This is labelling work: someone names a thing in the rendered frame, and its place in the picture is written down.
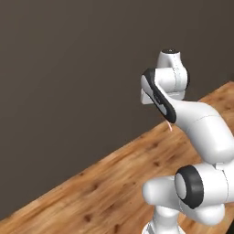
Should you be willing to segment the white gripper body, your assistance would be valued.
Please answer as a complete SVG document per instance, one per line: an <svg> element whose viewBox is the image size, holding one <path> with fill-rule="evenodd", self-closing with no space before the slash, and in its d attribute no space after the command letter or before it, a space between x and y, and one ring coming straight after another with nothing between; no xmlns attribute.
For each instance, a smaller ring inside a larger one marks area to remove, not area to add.
<svg viewBox="0 0 234 234"><path fill-rule="evenodd" d="M144 92L144 90L141 90L141 103L143 105L153 104L154 102L151 100L151 98Z"/></svg>

